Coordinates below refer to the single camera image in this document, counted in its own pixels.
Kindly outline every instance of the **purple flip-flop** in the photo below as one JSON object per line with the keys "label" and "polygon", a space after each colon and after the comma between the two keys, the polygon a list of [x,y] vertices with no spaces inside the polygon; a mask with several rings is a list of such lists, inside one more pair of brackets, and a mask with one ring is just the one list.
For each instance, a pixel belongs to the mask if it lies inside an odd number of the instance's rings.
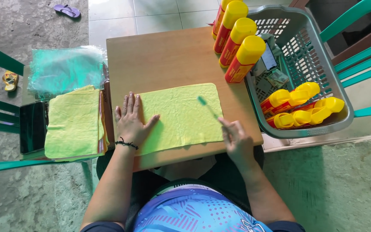
{"label": "purple flip-flop", "polygon": [[80,10],[77,8],[72,8],[69,5],[55,5],[54,10],[58,13],[66,14],[70,18],[79,18],[81,17]]}

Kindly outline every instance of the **hand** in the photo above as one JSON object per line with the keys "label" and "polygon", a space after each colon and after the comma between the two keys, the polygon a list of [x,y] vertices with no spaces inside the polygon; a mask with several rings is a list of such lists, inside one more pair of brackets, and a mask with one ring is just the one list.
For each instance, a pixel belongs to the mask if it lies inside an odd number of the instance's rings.
{"label": "hand", "polygon": [[141,109],[140,95],[130,92],[129,96],[124,97],[122,109],[116,107],[116,123],[117,123],[117,140],[122,137],[125,142],[132,142],[134,145],[140,146],[147,136],[150,134],[151,129],[157,124],[159,115],[154,115],[144,125],[139,117],[139,109]]}
{"label": "hand", "polygon": [[227,154],[241,171],[248,171],[256,167],[257,162],[254,159],[253,139],[246,134],[239,121],[229,122],[223,118],[218,118],[223,125],[223,139]]}

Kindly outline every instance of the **stack of yellow cloths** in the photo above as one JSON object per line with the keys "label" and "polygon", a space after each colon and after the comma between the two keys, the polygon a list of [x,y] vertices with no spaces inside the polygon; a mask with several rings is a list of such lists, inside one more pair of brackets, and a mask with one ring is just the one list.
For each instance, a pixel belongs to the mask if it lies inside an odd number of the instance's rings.
{"label": "stack of yellow cloths", "polygon": [[104,155],[110,144],[102,92],[88,85],[49,101],[45,156],[75,161]]}

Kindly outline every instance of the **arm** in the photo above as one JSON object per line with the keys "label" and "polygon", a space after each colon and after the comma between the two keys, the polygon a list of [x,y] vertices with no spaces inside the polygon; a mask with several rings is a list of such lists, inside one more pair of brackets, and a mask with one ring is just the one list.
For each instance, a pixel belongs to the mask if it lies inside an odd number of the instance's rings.
{"label": "arm", "polygon": [[[160,118],[154,115],[147,125],[139,119],[141,98],[130,92],[125,96],[122,110],[116,108],[117,138],[140,146]],[[135,148],[117,144],[82,219],[81,228],[98,221],[110,221],[121,225],[127,218],[130,204],[132,171]]]}
{"label": "arm", "polygon": [[239,121],[230,123],[223,118],[219,118],[219,121],[223,125],[227,154],[246,184],[253,216],[265,224],[282,220],[295,222],[290,210],[254,159],[253,139],[245,133]]}

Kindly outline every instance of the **yellow bottle cap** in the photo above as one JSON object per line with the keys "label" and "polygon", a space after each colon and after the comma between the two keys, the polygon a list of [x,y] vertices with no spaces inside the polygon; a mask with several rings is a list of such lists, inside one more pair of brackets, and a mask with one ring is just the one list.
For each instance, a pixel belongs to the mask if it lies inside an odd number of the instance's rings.
{"label": "yellow bottle cap", "polygon": [[294,126],[301,126],[307,124],[312,120],[312,113],[304,110],[296,110],[291,112],[294,118]]}
{"label": "yellow bottle cap", "polygon": [[312,113],[312,119],[310,121],[312,125],[322,123],[324,119],[327,119],[331,115],[331,111],[327,107],[311,108],[307,111]]}
{"label": "yellow bottle cap", "polygon": [[242,65],[255,64],[260,59],[264,51],[264,40],[256,35],[250,35],[247,36],[241,43],[236,57]]}
{"label": "yellow bottle cap", "polygon": [[344,101],[335,97],[324,98],[319,100],[315,107],[327,107],[332,113],[339,113],[344,107]]}
{"label": "yellow bottle cap", "polygon": [[239,18],[234,24],[230,38],[236,44],[241,44],[249,35],[255,35],[257,24],[251,18]]}
{"label": "yellow bottle cap", "polygon": [[294,124],[293,115],[290,113],[279,113],[274,116],[274,124],[277,128],[289,128]]}
{"label": "yellow bottle cap", "polygon": [[225,8],[223,26],[227,29],[233,29],[234,23],[239,18],[245,18],[249,13],[249,8],[244,2],[231,1]]}
{"label": "yellow bottle cap", "polygon": [[306,103],[310,99],[309,93],[305,90],[297,90],[290,92],[289,103],[291,106],[298,106]]}
{"label": "yellow bottle cap", "polygon": [[316,82],[306,82],[299,85],[296,90],[305,90],[308,92],[309,98],[312,98],[320,92],[320,86]]}
{"label": "yellow bottle cap", "polygon": [[221,8],[225,11],[225,9],[227,8],[227,5],[232,1],[242,2],[243,0],[221,0]]}
{"label": "yellow bottle cap", "polygon": [[270,95],[270,103],[273,107],[277,107],[290,100],[290,92],[288,90],[277,90]]}

